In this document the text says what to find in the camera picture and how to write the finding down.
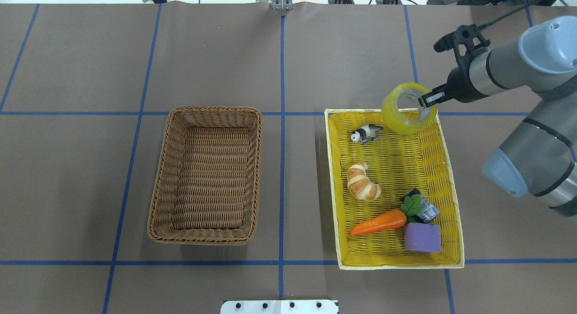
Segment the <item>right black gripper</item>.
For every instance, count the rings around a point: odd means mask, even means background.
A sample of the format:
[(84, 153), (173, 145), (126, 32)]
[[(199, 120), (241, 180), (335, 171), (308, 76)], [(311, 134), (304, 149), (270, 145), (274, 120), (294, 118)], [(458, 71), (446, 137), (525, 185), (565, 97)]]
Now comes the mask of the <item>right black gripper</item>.
[(470, 103), (481, 99), (481, 93), (474, 88), (470, 78), (459, 68), (454, 68), (449, 72), (445, 84), (418, 98), (418, 103), (421, 107), (431, 108), (451, 99), (462, 103)]

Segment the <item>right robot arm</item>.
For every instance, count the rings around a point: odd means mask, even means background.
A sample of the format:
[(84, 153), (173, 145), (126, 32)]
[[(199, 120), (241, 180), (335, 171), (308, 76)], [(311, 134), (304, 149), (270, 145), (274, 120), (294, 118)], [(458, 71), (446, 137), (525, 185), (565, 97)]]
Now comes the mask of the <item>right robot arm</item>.
[(482, 35), (491, 25), (461, 25), (434, 44), (437, 52), (454, 52), (456, 68), (418, 102), (471, 103), (529, 88), (540, 102), (496, 148), (482, 173), (513, 197), (530, 194), (575, 222), (577, 169), (568, 154), (577, 137), (577, 19), (544, 21), (497, 47)]

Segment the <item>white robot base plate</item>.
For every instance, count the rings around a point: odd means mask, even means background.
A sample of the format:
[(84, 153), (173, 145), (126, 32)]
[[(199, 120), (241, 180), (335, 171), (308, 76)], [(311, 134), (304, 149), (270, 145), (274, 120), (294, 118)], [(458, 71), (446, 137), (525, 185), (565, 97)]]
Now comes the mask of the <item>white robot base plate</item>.
[(226, 301), (221, 314), (339, 314), (336, 300), (243, 300)]

